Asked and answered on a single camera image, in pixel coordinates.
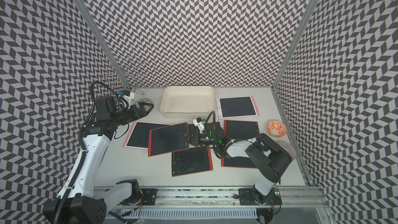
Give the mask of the red writing tablet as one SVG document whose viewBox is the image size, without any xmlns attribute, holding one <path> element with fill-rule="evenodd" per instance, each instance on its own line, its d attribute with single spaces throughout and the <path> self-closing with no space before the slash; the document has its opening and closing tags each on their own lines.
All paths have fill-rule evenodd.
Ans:
<svg viewBox="0 0 398 224">
<path fill-rule="evenodd" d="M 188 149 L 189 146 L 182 144 L 183 140 L 186 140 L 183 138 L 185 133 L 188 133 L 186 122 L 149 131 L 148 156 Z"/>
<path fill-rule="evenodd" d="M 221 160 L 221 166 L 230 167 L 230 168 L 249 168 L 249 169 L 257 168 L 250 158 L 245 158 L 245 157 L 223 158 Z"/>
<path fill-rule="evenodd" d="M 172 152 L 172 177 L 213 170 L 210 148 L 194 147 Z"/>
</svg>

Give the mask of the pink writing tablet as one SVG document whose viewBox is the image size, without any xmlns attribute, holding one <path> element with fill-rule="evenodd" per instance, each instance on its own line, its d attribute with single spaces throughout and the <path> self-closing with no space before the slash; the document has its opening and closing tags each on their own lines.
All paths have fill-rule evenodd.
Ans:
<svg viewBox="0 0 398 224">
<path fill-rule="evenodd" d="M 234 96 L 216 98 L 220 119 L 260 116 L 254 96 Z"/>
<path fill-rule="evenodd" d="M 149 131 L 167 126 L 169 125 L 163 123 L 135 121 L 133 122 L 122 147 L 147 150 Z"/>
</svg>

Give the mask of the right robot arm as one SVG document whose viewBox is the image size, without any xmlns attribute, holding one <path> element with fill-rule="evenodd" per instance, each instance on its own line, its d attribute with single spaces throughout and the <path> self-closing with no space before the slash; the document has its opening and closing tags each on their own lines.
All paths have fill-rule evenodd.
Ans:
<svg viewBox="0 0 398 224">
<path fill-rule="evenodd" d="M 211 148 L 220 160 L 249 159 L 260 172 L 258 181 L 251 189 L 252 200 L 259 205 L 276 203 L 279 194 L 275 186 L 296 159 L 295 149 L 290 143 L 275 141 L 265 133 L 250 139 L 231 139 L 216 122 L 214 111 L 206 119 L 198 117 L 192 122 L 198 129 L 189 138 L 193 146 Z"/>
</svg>

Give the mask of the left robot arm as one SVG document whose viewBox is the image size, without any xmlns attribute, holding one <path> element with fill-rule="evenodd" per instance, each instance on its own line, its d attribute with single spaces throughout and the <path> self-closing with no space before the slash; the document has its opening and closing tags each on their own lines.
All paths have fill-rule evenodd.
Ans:
<svg viewBox="0 0 398 224">
<path fill-rule="evenodd" d="M 117 92 L 101 81 L 89 88 L 91 109 L 78 131 L 80 152 L 65 185 L 42 213 L 52 224 L 101 224 L 120 203 L 143 204 L 144 194 L 136 179 L 122 180 L 102 197 L 94 197 L 94 183 L 101 162 L 116 130 L 146 117 L 152 103 L 130 104 L 125 92 Z"/>
</svg>

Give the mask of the white plastic storage box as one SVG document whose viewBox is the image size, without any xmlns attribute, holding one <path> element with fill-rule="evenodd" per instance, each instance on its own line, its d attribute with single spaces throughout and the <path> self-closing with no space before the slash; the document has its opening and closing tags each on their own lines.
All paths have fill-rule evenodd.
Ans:
<svg viewBox="0 0 398 224">
<path fill-rule="evenodd" d="M 168 119 L 195 119 L 215 110 L 215 90 L 210 86 L 170 86 L 162 96 L 160 112 Z"/>
</svg>

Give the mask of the orange patterned bowl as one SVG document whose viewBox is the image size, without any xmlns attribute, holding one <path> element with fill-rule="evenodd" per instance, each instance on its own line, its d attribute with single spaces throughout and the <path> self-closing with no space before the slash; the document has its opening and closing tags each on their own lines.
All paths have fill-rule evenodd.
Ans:
<svg viewBox="0 0 398 224">
<path fill-rule="evenodd" d="M 276 138 L 281 138 L 287 134 L 286 126 L 278 120 L 270 121 L 267 124 L 267 130 L 272 136 Z"/>
</svg>

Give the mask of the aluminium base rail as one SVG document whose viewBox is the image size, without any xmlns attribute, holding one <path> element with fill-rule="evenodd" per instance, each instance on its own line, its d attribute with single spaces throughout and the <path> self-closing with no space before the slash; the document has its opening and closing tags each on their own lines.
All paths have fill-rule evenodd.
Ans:
<svg viewBox="0 0 398 224">
<path fill-rule="evenodd" d="M 143 187 L 137 200 L 125 200 L 94 214 L 100 222 L 139 224 L 146 220 L 244 220 L 256 224 L 333 224 L 318 187 L 278 186 L 264 204 L 249 187 Z"/>
</svg>

